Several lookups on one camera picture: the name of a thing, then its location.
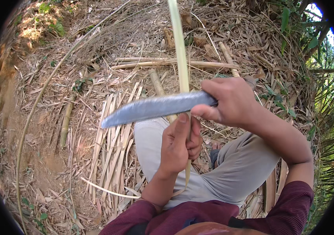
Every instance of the shirt sleeve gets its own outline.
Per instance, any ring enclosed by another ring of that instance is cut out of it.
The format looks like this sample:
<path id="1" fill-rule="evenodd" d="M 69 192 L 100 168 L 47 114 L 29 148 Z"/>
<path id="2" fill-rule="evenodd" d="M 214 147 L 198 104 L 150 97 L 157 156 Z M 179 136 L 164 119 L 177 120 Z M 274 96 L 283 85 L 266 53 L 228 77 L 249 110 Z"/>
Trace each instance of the shirt sleeve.
<path id="1" fill-rule="evenodd" d="M 266 218 L 245 219 L 247 226 L 273 235 L 300 235 L 304 229 L 314 193 L 302 181 L 293 181 L 284 186 L 277 204 Z"/>
<path id="2" fill-rule="evenodd" d="M 125 234 L 130 228 L 137 224 L 148 223 L 157 215 L 153 204 L 145 200 L 139 200 L 133 203 L 126 211 L 119 214 L 116 219 L 106 225 L 99 235 Z"/>

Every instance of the hand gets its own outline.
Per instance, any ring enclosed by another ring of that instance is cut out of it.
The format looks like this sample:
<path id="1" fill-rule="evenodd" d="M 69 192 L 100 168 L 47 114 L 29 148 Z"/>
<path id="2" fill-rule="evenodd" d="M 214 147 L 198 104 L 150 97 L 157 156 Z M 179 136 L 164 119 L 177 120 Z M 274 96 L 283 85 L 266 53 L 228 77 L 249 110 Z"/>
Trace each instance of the hand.
<path id="1" fill-rule="evenodd" d="M 254 99 L 250 86 L 243 78 L 214 78 L 201 83 L 202 90 L 218 100 L 217 107 L 196 105 L 191 113 L 227 126 L 247 127 L 263 108 Z"/>
<path id="2" fill-rule="evenodd" d="M 164 130 L 159 167 L 163 173 L 178 174 L 185 169 L 188 159 L 198 158 L 202 143 L 201 123 L 195 117 L 191 117 L 191 126 L 191 132 L 189 132 L 189 117 L 186 113 L 182 113 Z"/>

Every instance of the person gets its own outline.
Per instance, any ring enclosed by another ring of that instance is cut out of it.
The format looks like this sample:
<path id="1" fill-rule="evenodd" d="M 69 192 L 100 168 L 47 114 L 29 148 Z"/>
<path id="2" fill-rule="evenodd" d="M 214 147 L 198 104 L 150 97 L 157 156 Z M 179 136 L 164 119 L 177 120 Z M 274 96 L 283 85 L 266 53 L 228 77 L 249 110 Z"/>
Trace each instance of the person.
<path id="1" fill-rule="evenodd" d="M 313 201 L 313 157 L 304 135 L 261 106 L 243 78 L 214 78 L 201 86 L 218 100 L 216 107 L 194 106 L 190 122 L 183 113 L 171 125 L 164 118 L 135 124 L 136 153 L 149 183 L 100 234 L 302 233 Z M 173 196 L 185 187 L 188 159 L 201 151 L 200 122 L 193 115 L 247 132 L 220 149 L 211 172 L 191 168 L 187 188 Z M 289 173 L 276 205 L 266 218 L 236 219 L 280 157 Z"/>

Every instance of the fingernail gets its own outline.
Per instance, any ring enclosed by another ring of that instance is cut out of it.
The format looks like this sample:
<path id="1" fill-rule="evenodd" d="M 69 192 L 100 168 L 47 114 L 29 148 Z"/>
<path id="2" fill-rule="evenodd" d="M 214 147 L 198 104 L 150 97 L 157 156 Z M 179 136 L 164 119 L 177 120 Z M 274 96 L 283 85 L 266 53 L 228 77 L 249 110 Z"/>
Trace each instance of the fingernail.
<path id="1" fill-rule="evenodd" d="M 179 116 L 179 121 L 182 122 L 182 123 L 186 123 L 186 115 L 185 114 L 181 114 Z"/>

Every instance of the left hand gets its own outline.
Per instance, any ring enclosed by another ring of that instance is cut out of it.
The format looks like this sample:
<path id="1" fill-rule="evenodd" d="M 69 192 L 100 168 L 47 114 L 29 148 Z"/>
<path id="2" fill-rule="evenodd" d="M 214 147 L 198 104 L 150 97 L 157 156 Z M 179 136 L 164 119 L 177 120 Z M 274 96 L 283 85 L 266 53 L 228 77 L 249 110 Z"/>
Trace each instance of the left hand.
<path id="1" fill-rule="evenodd" d="M 165 174 L 178 174 L 186 168 L 188 159 L 195 160 L 201 152 L 202 137 L 200 136 L 201 123 L 195 117 L 180 114 L 162 136 L 161 161 L 159 169 Z"/>

